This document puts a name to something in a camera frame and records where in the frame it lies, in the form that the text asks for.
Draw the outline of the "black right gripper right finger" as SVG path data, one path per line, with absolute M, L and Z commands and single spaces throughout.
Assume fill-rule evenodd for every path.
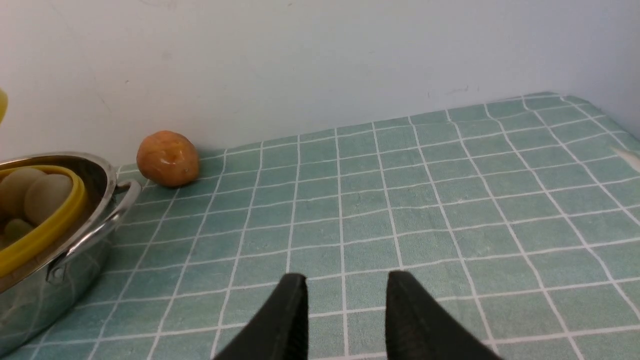
M 385 345 L 389 360 L 499 360 L 408 271 L 388 274 Z

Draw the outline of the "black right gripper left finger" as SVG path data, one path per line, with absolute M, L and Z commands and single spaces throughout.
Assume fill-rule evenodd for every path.
M 286 273 L 258 312 L 215 360 L 307 360 L 309 298 L 306 277 Z

